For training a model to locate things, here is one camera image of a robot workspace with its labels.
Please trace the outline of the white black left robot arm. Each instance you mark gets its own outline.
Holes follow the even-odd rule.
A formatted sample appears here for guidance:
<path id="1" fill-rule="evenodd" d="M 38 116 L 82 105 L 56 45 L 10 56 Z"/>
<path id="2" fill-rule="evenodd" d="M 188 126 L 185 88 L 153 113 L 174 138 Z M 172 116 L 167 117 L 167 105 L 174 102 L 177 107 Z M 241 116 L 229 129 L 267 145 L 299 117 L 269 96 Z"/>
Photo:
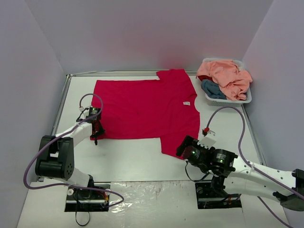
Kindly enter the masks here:
<path id="1" fill-rule="evenodd" d="M 76 124 L 61 134 L 43 136 L 40 155 L 36 159 L 35 173 L 39 177 L 55 179 L 69 186 L 79 186 L 78 193 L 85 199 L 95 195 L 94 179 L 75 167 L 74 148 L 84 139 L 90 138 L 97 145 L 99 136 L 105 133 L 102 127 L 101 108 L 89 107 L 85 119 L 78 118 Z"/>

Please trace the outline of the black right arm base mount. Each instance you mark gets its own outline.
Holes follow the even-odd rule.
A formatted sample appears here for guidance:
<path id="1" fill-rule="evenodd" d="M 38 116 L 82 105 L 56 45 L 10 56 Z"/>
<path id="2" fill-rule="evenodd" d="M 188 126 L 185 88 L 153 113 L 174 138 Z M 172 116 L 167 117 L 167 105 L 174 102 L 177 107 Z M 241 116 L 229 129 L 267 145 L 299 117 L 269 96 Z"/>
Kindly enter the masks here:
<path id="1" fill-rule="evenodd" d="M 211 187 L 211 180 L 195 183 L 198 209 L 232 209 L 241 208 L 239 194 L 215 192 Z"/>

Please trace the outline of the crimson red t shirt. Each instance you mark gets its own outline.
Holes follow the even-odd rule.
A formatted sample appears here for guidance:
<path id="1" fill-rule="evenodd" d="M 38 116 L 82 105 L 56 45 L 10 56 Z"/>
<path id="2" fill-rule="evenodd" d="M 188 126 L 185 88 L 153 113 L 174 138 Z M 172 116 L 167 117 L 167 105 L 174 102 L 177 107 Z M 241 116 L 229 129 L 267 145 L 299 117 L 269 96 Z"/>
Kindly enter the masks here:
<path id="1" fill-rule="evenodd" d="M 174 157 L 187 135 L 198 137 L 197 94 L 185 70 L 156 75 L 154 80 L 96 82 L 91 104 L 103 109 L 100 123 L 105 130 L 97 139 L 159 138 L 161 152 Z"/>

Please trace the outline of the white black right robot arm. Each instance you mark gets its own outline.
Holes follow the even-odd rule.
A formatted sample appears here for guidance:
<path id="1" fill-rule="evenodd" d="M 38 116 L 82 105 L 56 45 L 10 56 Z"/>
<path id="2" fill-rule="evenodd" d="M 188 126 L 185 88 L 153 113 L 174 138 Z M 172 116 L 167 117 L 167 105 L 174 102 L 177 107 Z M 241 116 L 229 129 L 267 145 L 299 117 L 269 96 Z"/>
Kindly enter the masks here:
<path id="1" fill-rule="evenodd" d="M 304 210 L 303 170 L 281 171 L 245 161 L 238 154 L 214 148 L 208 136 L 204 140 L 206 143 L 186 136 L 176 155 L 212 175 L 207 186 L 214 195 L 252 195 L 277 201 L 289 210 Z"/>

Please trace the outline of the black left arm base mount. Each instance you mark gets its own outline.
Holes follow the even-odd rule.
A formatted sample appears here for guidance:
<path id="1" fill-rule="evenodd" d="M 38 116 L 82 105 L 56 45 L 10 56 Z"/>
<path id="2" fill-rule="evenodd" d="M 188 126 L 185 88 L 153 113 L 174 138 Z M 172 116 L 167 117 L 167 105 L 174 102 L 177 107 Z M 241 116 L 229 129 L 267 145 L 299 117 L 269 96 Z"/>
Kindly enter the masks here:
<path id="1" fill-rule="evenodd" d="M 64 212 L 106 212 L 110 193 L 69 187 Z"/>

